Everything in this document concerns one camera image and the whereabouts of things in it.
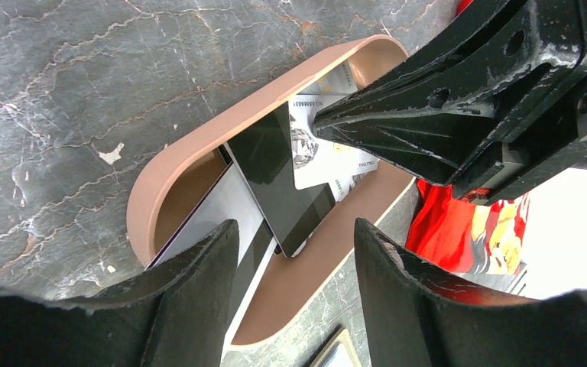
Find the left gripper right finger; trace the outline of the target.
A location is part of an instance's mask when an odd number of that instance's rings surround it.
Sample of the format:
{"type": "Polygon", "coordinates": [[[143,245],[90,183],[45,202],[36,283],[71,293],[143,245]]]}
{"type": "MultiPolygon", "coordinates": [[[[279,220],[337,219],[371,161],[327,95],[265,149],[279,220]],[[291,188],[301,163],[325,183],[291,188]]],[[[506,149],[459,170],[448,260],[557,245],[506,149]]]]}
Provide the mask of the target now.
{"type": "Polygon", "coordinates": [[[496,291],[363,218],[354,250],[374,366],[587,366],[587,290],[546,300],[496,291]]]}

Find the pink oval tray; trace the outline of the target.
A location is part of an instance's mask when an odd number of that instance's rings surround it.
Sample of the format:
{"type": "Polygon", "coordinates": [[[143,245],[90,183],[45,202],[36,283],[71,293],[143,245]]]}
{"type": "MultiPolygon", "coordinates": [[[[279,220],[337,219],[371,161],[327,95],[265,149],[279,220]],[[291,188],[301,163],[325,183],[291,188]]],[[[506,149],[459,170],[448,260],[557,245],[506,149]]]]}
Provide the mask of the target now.
{"type": "MultiPolygon", "coordinates": [[[[404,62],[404,47],[377,34],[328,47],[158,153],[139,174],[126,213],[128,239],[143,265],[166,245],[187,213],[222,171],[218,148],[341,63],[363,88],[404,62]]],[[[353,251],[357,218],[379,222],[414,178],[388,163],[365,176],[334,206],[300,255],[267,255],[226,340],[230,349],[271,342],[302,313],[353,251]]]]}

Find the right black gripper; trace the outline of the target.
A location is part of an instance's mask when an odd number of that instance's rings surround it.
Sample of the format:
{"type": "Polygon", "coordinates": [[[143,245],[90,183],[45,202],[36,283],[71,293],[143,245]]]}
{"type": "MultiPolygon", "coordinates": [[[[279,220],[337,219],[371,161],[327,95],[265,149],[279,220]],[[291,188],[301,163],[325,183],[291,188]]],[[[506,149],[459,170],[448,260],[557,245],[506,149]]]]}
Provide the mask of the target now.
{"type": "Polygon", "coordinates": [[[587,170],[587,1],[475,1],[313,134],[483,205],[587,170]]]}

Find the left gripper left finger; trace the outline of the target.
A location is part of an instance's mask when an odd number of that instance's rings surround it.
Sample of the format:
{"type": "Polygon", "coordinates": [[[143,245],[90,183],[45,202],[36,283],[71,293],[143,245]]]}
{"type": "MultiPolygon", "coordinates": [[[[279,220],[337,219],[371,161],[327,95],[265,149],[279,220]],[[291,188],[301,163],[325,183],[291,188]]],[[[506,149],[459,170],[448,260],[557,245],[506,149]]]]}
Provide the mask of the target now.
{"type": "Polygon", "coordinates": [[[218,366],[229,306],[203,281],[219,243],[201,241],[91,297],[0,287],[0,366],[218,366]]]}

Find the grey card holder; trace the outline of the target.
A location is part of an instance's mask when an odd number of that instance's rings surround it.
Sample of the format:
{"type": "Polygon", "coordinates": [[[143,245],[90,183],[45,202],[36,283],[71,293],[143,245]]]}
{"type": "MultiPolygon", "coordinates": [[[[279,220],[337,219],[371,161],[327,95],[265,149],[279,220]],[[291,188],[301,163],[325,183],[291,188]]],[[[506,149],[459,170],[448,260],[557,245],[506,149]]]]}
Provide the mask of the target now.
{"type": "Polygon", "coordinates": [[[346,327],[338,328],[310,363],[310,367],[362,367],[346,327]]]}

